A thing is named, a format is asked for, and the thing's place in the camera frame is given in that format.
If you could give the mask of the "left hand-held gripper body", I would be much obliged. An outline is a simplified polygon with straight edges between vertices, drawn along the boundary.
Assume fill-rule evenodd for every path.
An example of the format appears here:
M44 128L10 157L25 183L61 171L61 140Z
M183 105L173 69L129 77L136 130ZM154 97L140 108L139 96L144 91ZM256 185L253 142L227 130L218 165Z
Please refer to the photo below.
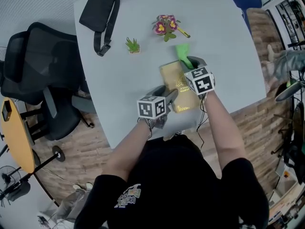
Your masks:
M178 89L160 85L137 101L138 120L145 120L150 129L163 129L170 106L178 96Z

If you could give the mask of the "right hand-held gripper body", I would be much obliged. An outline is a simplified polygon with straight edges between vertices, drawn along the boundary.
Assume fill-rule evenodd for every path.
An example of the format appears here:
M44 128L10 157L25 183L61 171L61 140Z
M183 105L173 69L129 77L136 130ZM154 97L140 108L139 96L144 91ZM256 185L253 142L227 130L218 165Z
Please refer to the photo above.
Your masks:
M204 95L215 90L214 75L205 60L195 56L187 56L192 68L183 61L182 69L188 86L197 94Z

